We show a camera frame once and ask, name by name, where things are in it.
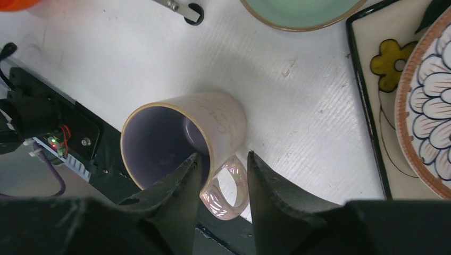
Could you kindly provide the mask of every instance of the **black tray border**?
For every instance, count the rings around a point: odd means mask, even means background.
[[[360,98],[362,100],[363,110],[365,112],[366,124],[368,126],[368,132],[370,134],[371,144],[372,144],[373,151],[374,151],[374,157],[375,157],[376,164],[377,164],[378,170],[379,170],[379,177],[382,182],[383,193],[384,193],[384,196],[386,197],[386,199],[388,199],[388,200],[392,200],[393,196],[391,194],[390,184],[388,182],[387,170],[385,168],[385,164],[384,164],[383,158],[382,158],[382,151],[381,151],[381,147],[379,145],[378,133],[377,133],[377,130],[375,129],[373,111],[371,109],[370,99],[368,96],[368,90],[366,89],[365,78],[363,76],[362,66],[361,66],[360,57],[359,57],[358,51],[357,51],[357,43],[355,41],[355,34],[354,34],[354,29],[353,29],[352,25],[353,25],[354,21],[356,21],[360,18],[363,18],[367,15],[370,15],[374,12],[377,12],[378,10],[383,9],[387,6],[390,6],[391,4],[396,3],[397,1],[399,1],[399,0],[381,1],[377,4],[374,4],[368,8],[365,8],[365,9],[355,13],[354,15],[352,15],[351,17],[349,17],[346,20],[346,32],[347,32],[347,37],[348,37],[350,56],[351,56],[351,60],[352,60],[353,68],[354,68],[355,78],[356,78],[358,90],[360,93]]]

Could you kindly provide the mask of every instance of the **screw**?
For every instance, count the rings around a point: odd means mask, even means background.
[[[84,138],[82,141],[81,141],[81,144],[83,145],[83,146],[90,146],[91,145],[91,140],[89,139],[89,138]]]
[[[171,10],[175,12],[179,9],[179,4],[174,0],[168,0],[166,4]]]
[[[277,177],[269,177],[269,178],[266,178],[266,180],[267,180],[269,183],[275,183],[275,182],[278,182],[278,181],[279,181],[279,178],[277,178]]]

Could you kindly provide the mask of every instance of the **table surface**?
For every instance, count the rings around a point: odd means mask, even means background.
[[[43,0],[0,14],[0,44],[15,42],[14,57],[118,130],[146,103],[225,91],[248,118],[244,162],[253,150],[332,202],[382,199],[345,22],[284,32],[239,0],[195,2],[205,10],[197,27],[150,0]],[[233,200],[229,179],[221,174]],[[249,208],[242,216],[250,220]]]

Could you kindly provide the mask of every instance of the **mug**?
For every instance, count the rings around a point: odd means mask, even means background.
[[[247,172],[234,155],[244,141],[246,125],[240,103],[221,92],[150,103],[128,117],[121,134],[122,159],[133,181],[144,190],[199,153],[202,202],[217,218],[233,219],[249,204]],[[217,176],[224,168],[237,186],[233,206],[219,187]]]

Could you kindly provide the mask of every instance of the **ceramic tray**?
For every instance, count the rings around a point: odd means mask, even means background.
[[[404,65],[427,29],[431,0],[387,0],[347,20],[351,59],[387,199],[437,199],[414,173],[395,130],[395,95]]]

